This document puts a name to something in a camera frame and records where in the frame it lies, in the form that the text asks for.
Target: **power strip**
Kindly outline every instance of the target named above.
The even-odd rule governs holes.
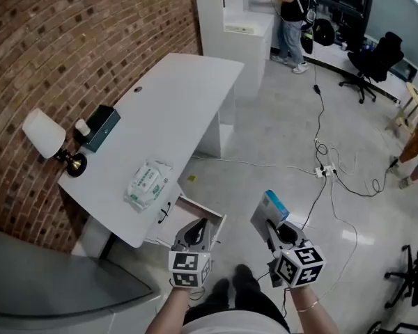
[[[327,177],[331,177],[333,176],[333,170],[336,170],[336,167],[334,166],[324,166],[323,171],[320,170],[320,167],[316,168],[316,175],[318,176],[318,178],[322,178],[323,174],[322,172],[325,172],[325,175]]]

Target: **black office chair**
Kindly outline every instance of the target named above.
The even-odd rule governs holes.
[[[401,249],[402,251],[408,251],[408,270],[405,273],[402,272],[386,272],[384,275],[385,279],[389,279],[392,276],[399,277],[404,279],[404,283],[401,286],[400,290],[395,296],[395,299],[392,302],[387,302],[384,308],[393,307],[396,302],[402,297],[404,291],[408,288],[407,293],[404,294],[405,298],[412,297],[412,307],[418,305],[418,252],[417,259],[415,262],[412,260],[412,252],[410,250],[410,245],[405,245]]]
[[[387,32],[373,51],[364,49],[358,53],[348,52],[348,58],[359,70],[359,73],[355,78],[342,81],[339,85],[358,86],[362,96],[359,99],[360,104],[363,104],[365,100],[364,89],[373,96],[373,101],[375,101],[376,95],[369,88],[370,78],[376,82],[387,79],[389,69],[404,57],[404,53],[401,51],[401,42],[402,39],[397,35]]]

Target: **gray floor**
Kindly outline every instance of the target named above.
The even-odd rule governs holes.
[[[339,149],[349,173],[353,171],[357,153],[355,174],[340,172],[341,179],[351,189],[367,193],[367,186],[373,192],[371,180],[377,177],[382,185],[389,155],[399,154],[404,142],[383,131],[396,107],[384,97],[379,97],[376,103],[367,99],[360,105],[355,90],[338,86],[341,76],[321,67],[317,71],[325,102],[319,139],[328,147]],[[286,66],[268,62],[258,99],[238,101],[235,133],[225,158],[276,168],[196,159],[187,165],[180,179],[186,196],[227,214],[219,238],[221,244],[212,252],[215,266],[206,283],[208,289],[221,277],[230,276],[234,266],[241,262],[248,264],[257,277],[267,271],[266,262],[272,256],[249,223],[264,191],[274,190],[290,210],[294,223],[305,220],[318,195],[323,180],[287,168],[297,166],[312,171],[316,164],[313,138],[321,105],[312,90],[313,84],[312,66],[308,72],[294,75]],[[332,153],[332,158],[337,166],[337,154]],[[403,165],[401,173],[407,175],[414,166],[414,163]],[[197,175],[197,181],[188,181],[188,175]],[[326,270],[312,287],[319,297],[328,292],[321,303],[342,333],[365,333],[377,320],[383,320],[388,327],[400,320],[418,324],[418,307],[412,308],[409,300],[393,310],[383,309],[397,286],[396,282],[383,279],[384,272],[403,266],[403,244],[412,244],[414,253],[418,249],[418,183],[402,191],[397,182],[398,178],[388,175],[385,191],[374,198],[350,194],[335,182],[336,215],[357,228],[359,241],[333,290],[330,289],[355,246],[355,233],[333,216],[331,179],[305,230],[328,259]],[[143,266],[165,292],[170,291],[167,249],[146,244],[134,250],[118,243],[111,255],[120,263]],[[283,289],[273,289],[267,276],[260,283],[262,290],[281,307]],[[291,330],[301,332],[290,296],[286,308]]]

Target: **desk drawer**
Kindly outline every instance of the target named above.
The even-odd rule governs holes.
[[[179,230],[188,223],[202,218],[209,219],[209,221],[215,225],[215,234],[210,242],[210,250],[212,250],[212,247],[223,228],[226,215],[220,215],[185,196],[178,197],[175,206],[169,212],[169,216],[164,220],[162,229],[157,235],[157,243],[169,248],[172,247]]]

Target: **black shoe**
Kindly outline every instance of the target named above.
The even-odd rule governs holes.
[[[258,285],[258,282],[252,275],[251,269],[245,264],[239,264],[235,268],[235,275],[232,278],[232,284],[237,289],[245,284]]]
[[[227,293],[229,291],[229,280],[227,278],[222,278],[217,283],[215,283],[212,288],[213,294]]]

